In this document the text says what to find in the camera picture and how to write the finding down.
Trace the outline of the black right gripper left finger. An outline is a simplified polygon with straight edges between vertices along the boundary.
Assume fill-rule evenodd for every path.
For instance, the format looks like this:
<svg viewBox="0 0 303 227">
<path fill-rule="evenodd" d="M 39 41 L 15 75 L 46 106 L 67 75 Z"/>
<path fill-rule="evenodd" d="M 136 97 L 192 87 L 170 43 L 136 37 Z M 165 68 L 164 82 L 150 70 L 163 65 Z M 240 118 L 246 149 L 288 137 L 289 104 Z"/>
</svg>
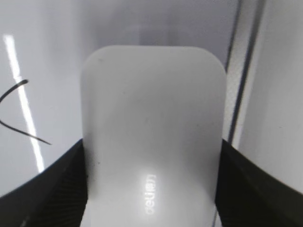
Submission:
<svg viewBox="0 0 303 227">
<path fill-rule="evenodd" d="M 2 227 L 79 227 L 88 200 L 83 141 L 0 198 Z"/>
</svg>

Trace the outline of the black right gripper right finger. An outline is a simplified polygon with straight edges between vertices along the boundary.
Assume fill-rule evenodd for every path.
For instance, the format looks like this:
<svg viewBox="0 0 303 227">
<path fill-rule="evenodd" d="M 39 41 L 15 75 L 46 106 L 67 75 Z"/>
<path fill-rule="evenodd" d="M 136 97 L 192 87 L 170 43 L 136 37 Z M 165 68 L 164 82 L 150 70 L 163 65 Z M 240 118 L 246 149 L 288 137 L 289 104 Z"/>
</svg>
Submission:
<svg viewBox="0 0 303 227">
<path fill-rule="evenodd" d="M 224 227 L 301 227 L 303 195 L 223 140 L 215 204 Z"/>
</svg>

